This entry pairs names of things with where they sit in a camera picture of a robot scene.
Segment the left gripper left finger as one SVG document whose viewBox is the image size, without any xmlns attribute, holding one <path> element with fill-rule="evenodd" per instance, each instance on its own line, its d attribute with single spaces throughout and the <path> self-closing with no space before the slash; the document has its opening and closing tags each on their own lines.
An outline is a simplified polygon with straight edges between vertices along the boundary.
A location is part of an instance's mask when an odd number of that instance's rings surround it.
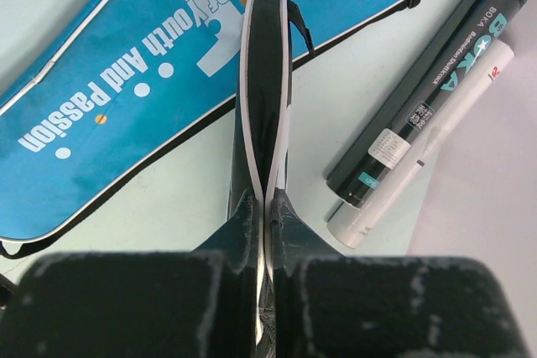
<svg viewBox="0 0 537 358">
<path fill-rule="evenodd" d="M 1 320 L 4 357 L 252 357 L 258 203 L 191 252 L 41 257 Z"/>
</svg>

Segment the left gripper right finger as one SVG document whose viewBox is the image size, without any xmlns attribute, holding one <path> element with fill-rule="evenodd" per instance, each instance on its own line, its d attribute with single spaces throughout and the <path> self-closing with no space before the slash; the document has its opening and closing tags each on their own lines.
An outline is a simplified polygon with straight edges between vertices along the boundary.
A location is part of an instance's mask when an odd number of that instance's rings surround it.
<svg viewBox="0 0 537 358">
<path fill-rule="evenodd" d="M 527 357 L 492 272 L 464 257 L 346 257 L 270 211 L 279 357 Z"/>
</svg>

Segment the white shuttlecock tube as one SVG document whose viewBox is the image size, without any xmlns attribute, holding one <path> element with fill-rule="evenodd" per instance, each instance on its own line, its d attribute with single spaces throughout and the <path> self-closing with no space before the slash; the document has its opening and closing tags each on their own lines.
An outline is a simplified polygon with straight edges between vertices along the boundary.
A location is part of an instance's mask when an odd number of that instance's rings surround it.
<svg viewBox="0 0 537 358">
<path fill-rule="evenodd" d="M 388 148 L 373 149 L 376 154 L 384 157 L 389 151 L 401 151 L 402 155 L 383 178 L 378 174 L 358 176 L 358 183 L 366 190 L 361 205 L 352 207 L 348 202 L 343 203 L 327 224 L 329 232 L 340 243 L 354 248 L 368 236 L 370 230 L 381 221 L 386 211 L 413 182 L 446 137 L 513 58 L 514 52 L 508 44 L 501 40 L 494 42 L 412 145 L 404 146 L 402 140 L 390 134 L 388 140 L 391 144 Z"/>
</svg>

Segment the black racket bag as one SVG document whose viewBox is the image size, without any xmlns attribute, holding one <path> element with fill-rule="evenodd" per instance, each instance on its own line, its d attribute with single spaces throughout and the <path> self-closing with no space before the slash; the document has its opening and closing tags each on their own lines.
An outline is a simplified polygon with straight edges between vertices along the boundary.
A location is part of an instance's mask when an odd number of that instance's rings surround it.
<svg viewBox="0 0 537 358">
<path fill-rule="evenodd" d="M 315 48 L 299 6 L 292 0 L 247 0 L 242 21 L 232 179 L 228 209 L 244 192 L 253 196 L 257 233 L 255 350 L 276 355 L 274 269 L 269 216 L 276 193 L 287 185 L 292 38 L 297 29 L 310 55 Z"/>
</svg>

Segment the blue racket bag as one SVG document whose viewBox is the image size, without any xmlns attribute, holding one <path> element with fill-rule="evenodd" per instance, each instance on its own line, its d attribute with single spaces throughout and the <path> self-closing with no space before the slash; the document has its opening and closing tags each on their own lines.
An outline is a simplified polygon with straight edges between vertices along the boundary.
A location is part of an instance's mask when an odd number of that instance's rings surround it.
<svg viewBox="0 0 537 358">
<path fill-rule="evenodd" d="M 319 52 L 420 0 L 292 0 Z M 247 0 L 90 0 L 1 97 L 1 243 L 22 259 L 232 105 Z"/>
</svg>

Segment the black shuttlecock tube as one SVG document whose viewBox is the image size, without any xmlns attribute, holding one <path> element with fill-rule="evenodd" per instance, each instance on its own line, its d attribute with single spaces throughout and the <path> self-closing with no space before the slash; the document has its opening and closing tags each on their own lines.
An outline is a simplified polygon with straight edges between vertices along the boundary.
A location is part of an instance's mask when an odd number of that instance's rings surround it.
<svg viewBox="0 0 537 358">
<path fill-rule="evenodd" d="M 461 0 L 327 177 L 360 208 L 528 0 Z"/>
</svg>

